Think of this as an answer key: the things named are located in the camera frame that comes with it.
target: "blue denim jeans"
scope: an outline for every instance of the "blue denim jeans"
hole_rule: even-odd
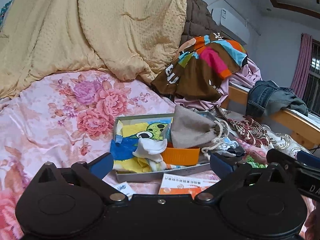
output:
[[[252,117],[261,117],[271,115],[285,107],[308,116],[306,104],[292,92],[291,88],[279,87],[273,81],[257,81],[248,93],[245,113]]]

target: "black device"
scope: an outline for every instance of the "black device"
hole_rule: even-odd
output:
[[[113,166],[109,153],[70,168],[47,162],[16,206],[22,239],[302,239],[300,194],[320,199],[319,170],[276,150],[267,160],[266,169],[236,162],[194,200],[136,194],[130,201],[101,180]]]

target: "orange container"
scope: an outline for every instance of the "orange container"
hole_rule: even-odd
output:
[[[164,162],[167,164],[192,166],[198,163],[199,153],[200,148],[197,147],[178,149],[174,148],[172,143],[168,143],[161,155]]]

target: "green object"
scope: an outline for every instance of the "green object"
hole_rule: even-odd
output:
[[[247,163],[249,163],[253,168],[266,168],[268,165],[266,164],[260,164],[255,162],[254,158],[252,158],[251,156],[247,156],[247,158],[245,159],[245,161]]]

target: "window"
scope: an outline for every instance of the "window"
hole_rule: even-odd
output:
[[[320,116],[320,43],[312,43],[312,61],[306,89],[303,95],[309,112]]]

